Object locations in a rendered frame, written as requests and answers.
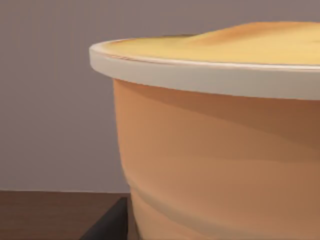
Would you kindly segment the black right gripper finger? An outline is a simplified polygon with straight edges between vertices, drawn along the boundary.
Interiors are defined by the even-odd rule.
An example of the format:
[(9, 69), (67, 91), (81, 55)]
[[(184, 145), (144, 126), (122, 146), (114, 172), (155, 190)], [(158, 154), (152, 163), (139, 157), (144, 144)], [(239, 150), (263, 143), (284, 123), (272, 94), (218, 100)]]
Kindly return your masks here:
[(128, 240), (128, 199), (121, 197), (79, 240)]

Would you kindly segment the tan cup with white rim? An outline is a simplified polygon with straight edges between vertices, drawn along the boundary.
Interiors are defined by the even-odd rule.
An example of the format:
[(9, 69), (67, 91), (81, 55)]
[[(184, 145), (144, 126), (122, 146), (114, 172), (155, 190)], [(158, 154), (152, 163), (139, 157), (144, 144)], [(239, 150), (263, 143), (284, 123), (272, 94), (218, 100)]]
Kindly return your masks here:
[(320, 240), (320, 22), (89, 48), (141, 240)]

